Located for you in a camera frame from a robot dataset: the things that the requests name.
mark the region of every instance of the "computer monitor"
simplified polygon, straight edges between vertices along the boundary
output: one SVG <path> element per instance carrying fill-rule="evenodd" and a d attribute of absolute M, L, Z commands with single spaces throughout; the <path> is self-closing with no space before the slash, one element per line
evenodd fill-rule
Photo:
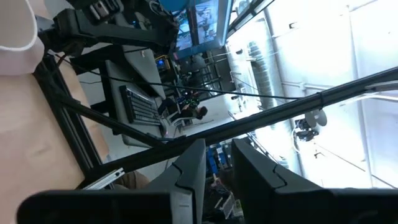
<path fill-rule="evenodd" d="M 174 14 L 180 23 L 174 59 L 225 45 L 232 0 L 196 0 Z"/>

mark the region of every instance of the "black keyboard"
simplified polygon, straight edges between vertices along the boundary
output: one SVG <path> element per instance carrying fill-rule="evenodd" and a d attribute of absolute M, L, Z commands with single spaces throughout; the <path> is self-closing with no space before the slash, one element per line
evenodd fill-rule
<path fill-rule="evenodd" d="M 126 86 L 119 87 L 127 118 L 131 124 L 161 125 L 154 102 L 134 93 Z"/>

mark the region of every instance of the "wooden desk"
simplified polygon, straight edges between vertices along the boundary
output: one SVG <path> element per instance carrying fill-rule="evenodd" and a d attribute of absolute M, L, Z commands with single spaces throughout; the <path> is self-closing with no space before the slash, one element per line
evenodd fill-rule
<path fill-rule="evenodd" d="M 30 0 L 35 14 L 49 18 L 44 0 Z M 67 64 L 60 67 L 74 98 L 88 105 Z M 108 154 L 100 127 L 85 119 L 104 159 Z M 12 223 L 19 204 L 48 189 L 74 189 L 84 176 L 31 74 L 0 76 L 0 223 Z"/>

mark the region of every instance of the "black stand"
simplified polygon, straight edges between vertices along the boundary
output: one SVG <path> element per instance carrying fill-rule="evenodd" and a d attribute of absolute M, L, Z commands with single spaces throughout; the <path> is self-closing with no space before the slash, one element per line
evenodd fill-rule
<path fill-rule="evenodd" d="M 79 101 L 74 100 L 53 56 L 48 55 L 44 57 L 41 64 L 37 67 L 34 76 L 86 177 L 85 181 L 81 184 L 81 187 L 84 187 L 116 169 L 123 168 L 127 173 L 179 156 L 196 139 L 205 139 L 207 146 L 209 146 L 241 134 L 249 133 L 258 128 L 361 95 L 368 91 L 366 87 L 369 85 L 397 80 L 398 67 L 345 83 L 321 93 L 307 96 L 186 138 L 174 139 L 167 144 L 104 116 L 95 110 L 87 108 L 81 105 Z M 107 164 L 102 164 L 80 115 L 137 139 L 153 148 Z"/>

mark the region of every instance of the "television screen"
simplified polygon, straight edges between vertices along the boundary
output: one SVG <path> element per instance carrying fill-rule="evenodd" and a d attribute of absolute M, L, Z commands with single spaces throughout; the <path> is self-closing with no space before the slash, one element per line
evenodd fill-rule
<path fill-rule="evenodd" d="M 179 60 L 225 45 L 232 0 L 190 0 L 187 8 L 174 12 L 180 23 L 177 48 Z"/>

